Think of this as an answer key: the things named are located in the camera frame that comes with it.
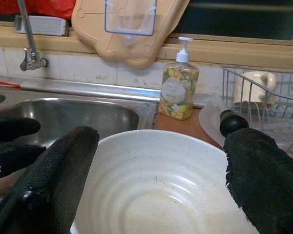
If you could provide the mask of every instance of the windowsill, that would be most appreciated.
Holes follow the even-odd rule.
[[[293,69],[293,41],[188,36],[195,38],[189,47],[194,62]],[[167,38],[159,52],[159,59],[175,60],[180,50],[177,37],[171,34]],[[91,46],[81,42],[73,31],[69,32],[68,37],[35,35],[34,38],[37,48],[41,50],[96,53]],[[27,46],[26,35],[15,33],[11,23],[0,26],[0,47]]]

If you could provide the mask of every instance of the dish rack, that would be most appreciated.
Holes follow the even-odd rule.
[[[260,85],[243,76],[245,72],[264,71],[271,72],[276,76],[277,88],[275,91]],[[238,78],[243,79],[241,92],[245,92],[244,85],[250,85],[249,101],[233,103],[235,95],[235,82]],[[265,91],[265,100],[262,103],[250,102],[252,87],[259,87]],[[267,104],[268,98],[275,96],[274,104]],[[279,148],[293,157],[293,73],[272,70],[224,67],[223,68],[223,102],[233,111],[246,118],[250,127],[260,130],[275,139]]]

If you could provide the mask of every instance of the faucet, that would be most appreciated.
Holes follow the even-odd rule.
[[[18,0],[18,3],[19,3],[21,17],[25,27],[27,40],[29,44],[29,48],[24,48],[25,59],[20,64],[20,68],[22,71],[26,71],[26,70],[35,70],[40,67],[47,67],[48,60],[45,58],[40,58],[40,54],[37,51],[37,48],[35,45],[33,32],[31,30],[28,14],[26,10],[25,0]]]

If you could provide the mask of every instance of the tile backsplash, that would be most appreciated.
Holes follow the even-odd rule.
[[[111,62],[92,54],[41,52],[49,60],[49,67],[23,72],[20,63],[24,51],[16,47],[0,47],[0,75],[32,78],[52,78],[97,84],[121,85],[160,89],[163,67],[172,61],[156,61],[151,67],[136,70],[121,62]],[[197,93],[220,94],[222,69],[208,64],[195,64],[200,67]]]

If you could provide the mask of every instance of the countertop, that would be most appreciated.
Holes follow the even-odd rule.
[[[201,109],[193,109],[192,116],[186,120],[177,120],[158,113],[155,129],[182,133],[206,141],[222,149],[222,147],[203,130],[199,121],[200,111]]]

